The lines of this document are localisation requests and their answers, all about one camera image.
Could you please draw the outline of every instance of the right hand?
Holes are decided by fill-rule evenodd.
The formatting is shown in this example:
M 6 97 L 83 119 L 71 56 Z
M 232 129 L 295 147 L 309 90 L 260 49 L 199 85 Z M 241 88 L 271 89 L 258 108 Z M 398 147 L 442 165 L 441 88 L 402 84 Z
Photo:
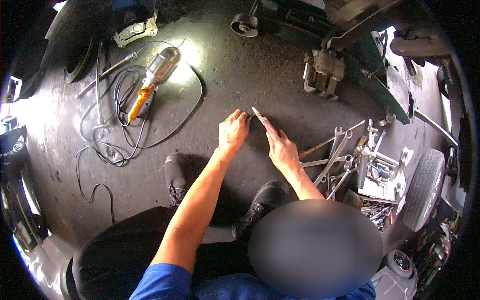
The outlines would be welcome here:
M 291 175 L 295 175 L 301 170 L 297 145 L 288 139 L 283 130 L 280 135 L 273 128 L 270 121 L 263 117 L 268 143 L 270 144 L 270 152 L 268 156 L 272 159 L 275 167 L 288 180 Z

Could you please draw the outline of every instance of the car part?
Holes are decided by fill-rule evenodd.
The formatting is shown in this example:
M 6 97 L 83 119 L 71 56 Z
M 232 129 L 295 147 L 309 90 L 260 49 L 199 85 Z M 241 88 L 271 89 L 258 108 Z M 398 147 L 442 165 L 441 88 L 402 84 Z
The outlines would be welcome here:
M 255 116 L 257 116 L 258 120 L 260 121 L 260 123 L 265 126 L 264 124 L 264 119 L 262 117 L 262 115 L 260 114 L 260 112 L 258 112 L 258 110 L 254 107 L 252 107 L 252 110 L 253 110 L 253 113 L 255 114 Z
M 404 224 L 418 231 L 425 224 L 435 206 L 445 168 L 442 152 L 428 149 L 420 158 L 407 191 Z
M 94 38 L 81 38 L 67 57 L 63 79 L 70 84 L 80 78 L 93 51 Z
M 347 130 L 345 132 L 345 136 L 344 136 L 342 142 L 340 143 L 340 145 L 338 145 L 338 148 L 335 150 L 335 152 L 333 154 L 333 157 L 328 160 L 328 163 L 325 166 L 325 168 L 323 169 L 323 171 L 320 173 L 320 175 L 317 177 L 317 179 L 313 182 L 313 184 L 315 186 L 317 186 L 320 183 L 320 181 L 325 177 L 325 175 L 327 174 L 327 172 L 330 170 L 333 163 L 335 162 L 335 157 L 338 157 L 340 152 L 343 151 L 343 148 L 345 148 L 345 145 L 347 144 L 348 140 L 352 138 L 352 135 L 353 135 L 353 133 L 352 133 L 351 130 Z
M 455 149 L 458 148 L 458 142 L 448 132 L 446 132 L 445 129 L 438 125 L 434 120 L 430 119 L 427 115 L 422 113 L 418 108 L 413 110 L 413 115 L 437 130 L 445 139 L 447 139 L 450 144 L 455 147 Z
M 148 63 L 144 85 L 138 91 L 138 97 L 128 113 L 128 123 L 137 119 L 138 112 L 145 101 L 152 95 L 160 84 L 164 84 L 173 74 L 181 60 L 180 50 L 176 47 L 167 47 Z
M 417 292 L 418 274 L 415 270 L 412 278 L 403 279 L 385 266 L 371 280 L 375 287 L 375 300 L 412 300 Z
M 144 37 L 156 36 L 158 28 L 156 26 L 156 11 L 151 18 L 145 22 L 135 23 L 123 29 L 120 33 L 115 33 L 112 39 L 117 43 L 119 48 L 125 48 L 129 43 Z
M 258 19 L 254 16 L 257 12 L 260 0 L 253 2 L 252 8 L 248 14 L 237 14 L 232 22 L 230 28 L 238 35 L 246 37 L 255 37 L 258 35 Z
M 386 263 L 390 270 L 403 279 L 413 274 L 413 261 L 400 250 L 392 250 L 386 255 Z
M 345 62 L 332 50 L 312 50 L 313 56 L 305 57 L 303 89 L 306 92 L 320 91 L 320 96 L 337 100 L 336 84 L 345 76 Z
M 127 55 L 124 59 L 120 60 L 119 62 L 117 62 L 116 64 L 114 64 L 113 66 L 111 66 L 108 70 L 106 70 L 105 72 L 103 72 L 101 75 L 100 75 L 100 80 L 101 79 L 104 79 L 108 74 L 112 73 L 113 71 L 117 70 L 121 65 L 123 65 L 124 63 L 128 62 L 128 61 L 131 61 L 135 55 L 137 55 L 137 53 L 135 52 L 132 52 L 130 53 L 129 55 Z M 76 96 L 75 98 L 80 98 L 81 96 L 83 96 L 83 94 L 85 94 L 85 92 L 90 89 L 92 86 L 95 85 L 95 80 L 93 80 L 91 83 L 89 83 L 86 87 L 84 87 Z

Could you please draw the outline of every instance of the left hand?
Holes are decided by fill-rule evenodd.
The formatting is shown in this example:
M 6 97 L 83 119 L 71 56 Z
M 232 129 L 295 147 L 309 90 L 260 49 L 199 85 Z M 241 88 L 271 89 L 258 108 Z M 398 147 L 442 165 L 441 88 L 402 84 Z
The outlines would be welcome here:
M 218 148 L 229 155 L 235 155 L 248 137 L 250 120 L 248 114 L 240 109 L 235 110 L 227 119 L 218 125 Z

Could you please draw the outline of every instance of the dark floor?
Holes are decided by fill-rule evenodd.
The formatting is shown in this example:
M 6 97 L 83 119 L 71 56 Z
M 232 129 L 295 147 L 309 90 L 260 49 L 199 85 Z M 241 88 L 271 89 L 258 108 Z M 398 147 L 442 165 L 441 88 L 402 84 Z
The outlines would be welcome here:
M 348 81 L 337 86 L 340 98 L 336 102 L 327 102 L 304 92 L 303 58 L 308 49 L 271 35 L 249 39 L 233 33 L 229 28 L 231 18 L 247 12 L 250 2 L 207 0 L 195 3 L 187 8 L 186 16 L 161 28 L 153 38 L 139 39 L 125 49 L 110 45 L 109 60 L 115 63 L 148 41 L 166 40 L 178 45 L 190 37 L 192 46 L 180 49 L 186 61 L 199 72 L 206 87 L 205 98 L 185 126 L 161 145 L 139 151 L 136 159 L 128 165 L 115 168 L 100 162 L 93 151 L 82 154 L 80 168 L 85 193 L 89 196 L 96 183 L 109 186 L 117 221 L 156 205 L 167 205 L 163 171 L 167 155 L 177 150 L 184 152 L 190 155 L 197 169 L 201 169 L 217 146 L 218 123 L 236 108 L 251 112 L 250 107 L 255 106 L 276 127 L 283 129 L 299 150 L 330 138 L 336 126 L 348 128 L 360 120 L 376 119 L 381 115 L 382 110 L 370 96 Z M 50 43 L 58 45 L 60 41 Z M 148 48 L 135 64 L 145 64 L 163 47 L 159 43 Z M 93 203 L 85 203 L 75 175 L 75 153 L 89 145 L 80 138 L 80 118 L 95 102 L 95 90 L 90 90 L 81 99 L 75 99 L 74 95 L 94 79 L 95 69 L 91 63 L 84 79 L 65 84 L 63 67 L 48 66 L 49 59 L 54 60 L 55 55 L 56 51 L 47 50 L 41 87 L 30 99 L 16 103 L 15 111 L 19 120 L 27 125 L 27 145 L 36 176 L 37 197 L 50 230 L 80 246 L 111 225 L 110 203 L 105 189 L 98 189 Z M 152 122 L 146 144 L 171 131 L 192 109 L 200 93 L 191 70 L 184 66 L 176 73 L 170 82 L 159 88 L 151 111 Z M 417 106 L 441 123 L 436 74 L 427 69 L 420 73 L 422 80 L 408 82 Z M 112 111 L 111 95 L 102 99 L 104 115 Z M 83 131 L 91 132 L 95 125 L 96 108 L 87 117 Z M 111 132 L 105 131 L 103 140 L 130 152 L 119 124 L 113 121 L 109 129 Z M 134 136 L 138 129 L 133 128 Z M 415 150 L 406 169 L 407 179 L 411 179 L 419 157 L 427 148 L 441 146 L 437 132 L 419 120 L 405 126 L 395 121 L 385 129 L 388 134 L 380 148 L 383 154 L 399 158 L 403 147 Z M 352 139 L 356 140 L 361 134 L 361 129 L 355 130 Z M 321 158 L 326 150 L 305 161 Z M 315 168 L 308 172 L 312 177 L 319 173 Z M 264 129 L 258 120 L 252 120 L 250 137 L 227 172 L 212 226 L 204 241 L 231 240 L 229 226 L 245 212 L 264 183 L 278 179 L 282 179 L 282 175 L 268 157 Z

